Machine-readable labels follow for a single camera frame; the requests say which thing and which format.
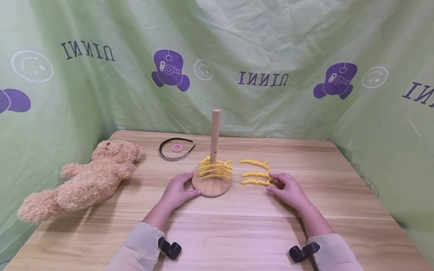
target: wooden stand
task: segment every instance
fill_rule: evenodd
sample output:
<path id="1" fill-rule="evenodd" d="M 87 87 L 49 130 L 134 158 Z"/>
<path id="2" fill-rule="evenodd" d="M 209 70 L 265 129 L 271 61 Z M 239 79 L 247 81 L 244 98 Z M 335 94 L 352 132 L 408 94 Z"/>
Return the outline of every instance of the wooden stand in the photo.
<path id="1" fill-rule="evenodd" d="M 210 148 L 210 160 L 211 164 L 215 164 L 217 161 L 217 145 L 218 137 L 220 133 L 220 116 L 221 110 L 213 110 L 213 123 L 211 130 L 211 148 Z M 227 180 L 223 178 L 203 178 L 199 179 L 199 166 L 194 169 L 194 176 L 191 179 L 191 184 L 195 189 L 200 189 L 202 195 L 205 197 L 217 197 L 223 195 L 229 190 L 232 180 Z"/>

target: black headband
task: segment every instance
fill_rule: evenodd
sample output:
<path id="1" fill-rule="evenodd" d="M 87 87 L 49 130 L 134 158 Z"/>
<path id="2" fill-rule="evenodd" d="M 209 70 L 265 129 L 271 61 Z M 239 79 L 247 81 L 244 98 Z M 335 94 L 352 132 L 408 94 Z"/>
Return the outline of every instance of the black headband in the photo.
<path id="1" fill-rule="evenodd" d="M 166 161 L 179 161 L 179 160 L 181 160 L 181 159 L 184 159 L 184 158 L 186 158 L 189 154 L 190 154 L 190 152 L 194 149 L 194 147 L 196 147 L 196 145 L 193 145 L 193 147 L 186 153 L 186 154 L 184 154 L 184 155 L 182 155 L 182 156 L 179 156 L 179 157 L 167 157 L 167 156 L 165 156 L 164 154 L 163 154 L 163 147 L 164 146 L 166 146 L 167 144 L 169 144 L 171 141 L 173 141 L 173 140 L 181 140 L 181 141 L 187 141 L 187 142 L 191 142 L 191 143 L 193 143 L 193 141 L 192 140 L 189 140 L 189 139 L 185 139 L 185 138 L 180 138 L 180 137 L 174 137 L 174 138 L 169 138 L 169 139 L 167 139 L 166 141 L 164 141 L 163 143 L 161 143 L 160 144 L 160 149 L 159 149 L 159 152 L 160 152 L 160 156 L 164 159 L 164 160 L 166 160 Z"/>

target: teddy bear head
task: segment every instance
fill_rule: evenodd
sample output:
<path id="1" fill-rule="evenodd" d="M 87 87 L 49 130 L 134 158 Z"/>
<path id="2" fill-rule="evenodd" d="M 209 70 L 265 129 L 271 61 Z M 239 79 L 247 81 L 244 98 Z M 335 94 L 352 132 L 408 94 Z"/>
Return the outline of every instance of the teddy bear head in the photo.
<path id="1" fill-rule="evenodd" d="M 126 140 L 111 139 L 102 141 L 92 153 L 92 160 L 110 158 L 116 163 L 133 163 L 143 155 L 143 147 Z"/>

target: purple cartoon logo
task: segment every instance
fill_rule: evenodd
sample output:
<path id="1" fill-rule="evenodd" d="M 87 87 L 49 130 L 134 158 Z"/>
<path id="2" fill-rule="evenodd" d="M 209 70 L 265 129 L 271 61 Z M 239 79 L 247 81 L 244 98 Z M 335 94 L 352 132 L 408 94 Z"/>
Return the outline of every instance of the purple cartoon logo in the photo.
<path id="1" fill-rule="evenodd" d="M 181 91 L 187 91 L 190 86 L 190 79 L 182 74 L 184 61 L 177 52 L 160 50 L 154 55 L 156 72 L 152 72 L 152 80 L 158 87 L 175 85 Z"/>
<path id="2" fill-rule="evenodd" d="M 30 99 L 23 92 L 8 88 L 0 90 L 0 113 L 6 110 L 26 112 L 30 109 Z"/>
<path id="3" fill-rule="evenodd" d="M 339 95 L 343 100 L 350 95 L 353 85 L 351 80 L 357 73 L 357 66 L 351 63 L 337 63 L 325 72 L 325 82 L 313 89 L 313 96 L 321 99 L 328 95 Z"/>

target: green fabric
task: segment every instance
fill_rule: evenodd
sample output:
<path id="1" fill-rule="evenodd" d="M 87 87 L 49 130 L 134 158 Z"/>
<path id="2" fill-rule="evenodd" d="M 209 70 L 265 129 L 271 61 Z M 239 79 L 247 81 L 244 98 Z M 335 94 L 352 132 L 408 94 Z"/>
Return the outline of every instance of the green fabric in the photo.
<path id="1" fill-rule="evenodd" d="M 333 141 L 434 264 L 433 12 L 431 0 L 3 0 L 0 263 L 34 230 L 15 211 L 62 182 L 62 165 L 119 129 L 209 134 L 221 108 L 221 135 Z"/>

